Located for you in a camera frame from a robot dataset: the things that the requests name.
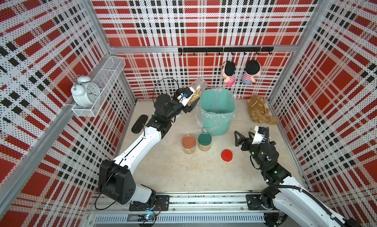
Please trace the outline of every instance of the perforated wall panel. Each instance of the perforated wall panel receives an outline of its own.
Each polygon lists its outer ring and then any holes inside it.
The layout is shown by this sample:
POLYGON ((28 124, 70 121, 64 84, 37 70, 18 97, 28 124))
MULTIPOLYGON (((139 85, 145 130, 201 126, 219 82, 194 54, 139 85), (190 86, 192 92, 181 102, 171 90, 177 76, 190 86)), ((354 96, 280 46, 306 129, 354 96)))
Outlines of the perforated wall panel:
MULTIPOLYGON (((136 98, 151 98, 153 87, 164 77, 172 77, 179 83, 179 87, 188 87, 198 77, 208 83, 208 88, 229 89, 236 98, 248 98, 251 95, 260 95, 268 98, 276 80, 279 78, 290 52, 267 53, 205 53, 183 54, 178 53, 147 53, 147 54, 118 54, 125 58, 125 75, 131 85, 136 98), (256 83, 246 85, 242 82, 242 75, 248 60, 256 59, 262 66, 261 76, 256 77, 256 83), (225 60, 236 64, 234 76, 236 82, 227 87, 221 76, 221 65, 225 60)), ((167 93, 173 95, 177 90, 173 80, 166 79, 156 87, 155 94, 167 93)))
POLYGON ((377 220, 377 0, 331 0, 273 103, 315 191, 377 220))
POLYGON ((117 80, 99 116, 73 117, 0 226, 81 226, 101 161, 113 159, 133 106, 117 80))
POLYGON ((0 0, 0 185, 104 50, 79 0, 0 0))
POLYGON ((91 0, 112 46, 293 45, 318 0, 91 0))

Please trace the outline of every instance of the black robotic joint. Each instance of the black robotic joint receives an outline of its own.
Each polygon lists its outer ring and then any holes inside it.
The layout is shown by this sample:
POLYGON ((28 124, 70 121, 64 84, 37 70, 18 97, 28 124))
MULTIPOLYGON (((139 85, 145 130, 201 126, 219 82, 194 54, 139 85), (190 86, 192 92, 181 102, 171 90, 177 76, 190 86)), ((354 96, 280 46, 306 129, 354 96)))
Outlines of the black robotic joint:
POLYGON ((150 196, 147 203, 142 202, 132 202, 129 207, 130 212, 139 212, 145 210, 151 210, 154 212, 167 211, 169 209, 169 195, 156 195, 156 191, 152 190, 152 195, 150 196))
POLYGON ((121 167, 114 161, 104 160, 100 165, 98 188, 102 194, 126 204, 134 195, 136 184, 127 166, 121 167))

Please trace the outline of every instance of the doll head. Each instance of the doll head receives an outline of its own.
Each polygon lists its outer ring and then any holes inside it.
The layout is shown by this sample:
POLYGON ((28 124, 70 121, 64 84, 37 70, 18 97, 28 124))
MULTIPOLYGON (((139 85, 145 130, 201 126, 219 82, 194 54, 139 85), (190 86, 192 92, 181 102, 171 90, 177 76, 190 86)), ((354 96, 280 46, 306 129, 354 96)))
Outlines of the doll head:
POLYGON ((230 80, 230 77, 234 75, 236 70, 236 65, 231 61, 224 61, 221 66, 221 75, 224 78, 224 82, 227 83, 230 80))
POLYGON ((257 60, 250 60, 246 64, 246 73, 250 76, 260 76, 261 75, 261 64, 257 60))

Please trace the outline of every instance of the clock face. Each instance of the clock face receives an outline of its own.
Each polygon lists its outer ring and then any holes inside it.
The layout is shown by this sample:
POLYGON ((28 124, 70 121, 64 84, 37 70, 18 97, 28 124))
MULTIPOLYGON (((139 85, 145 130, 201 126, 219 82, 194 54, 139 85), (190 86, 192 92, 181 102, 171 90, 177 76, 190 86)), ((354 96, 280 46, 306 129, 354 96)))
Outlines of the clock face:
POLYGON ((88 96, 88 99, 92 102, 92 104, 94 104, 97 98, 100 96, 100 89, 96 84, 90 82, 86 87, 86 95, 88 96))

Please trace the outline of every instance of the plush doll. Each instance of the plush doll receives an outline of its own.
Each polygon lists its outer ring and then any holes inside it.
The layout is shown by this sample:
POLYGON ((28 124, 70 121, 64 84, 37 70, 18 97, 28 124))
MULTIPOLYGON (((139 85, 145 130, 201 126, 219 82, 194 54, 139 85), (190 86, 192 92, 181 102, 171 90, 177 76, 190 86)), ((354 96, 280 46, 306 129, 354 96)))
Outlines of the plush doll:
POLYGON ((247 101, 249 115, 252 121, 256 123, 266 123, 269 125, 277 124, 277 117, 268 115, 270 110, 264 106, 265 99, 259 96, 252 96, 247 101))
POLYGON ((236 65, 231 61, 224 61, 221 66, 221 75, 224 78, 224 82, 227 86, 231 87, 235 82, 234 71, 236 70, 236 65))
POLYGON ((250 85, 255 82, 254 77, 261 75, 261 64, 257 60, 250 60, 246 63, 245 73, 242 76, 242 82, 250 85))

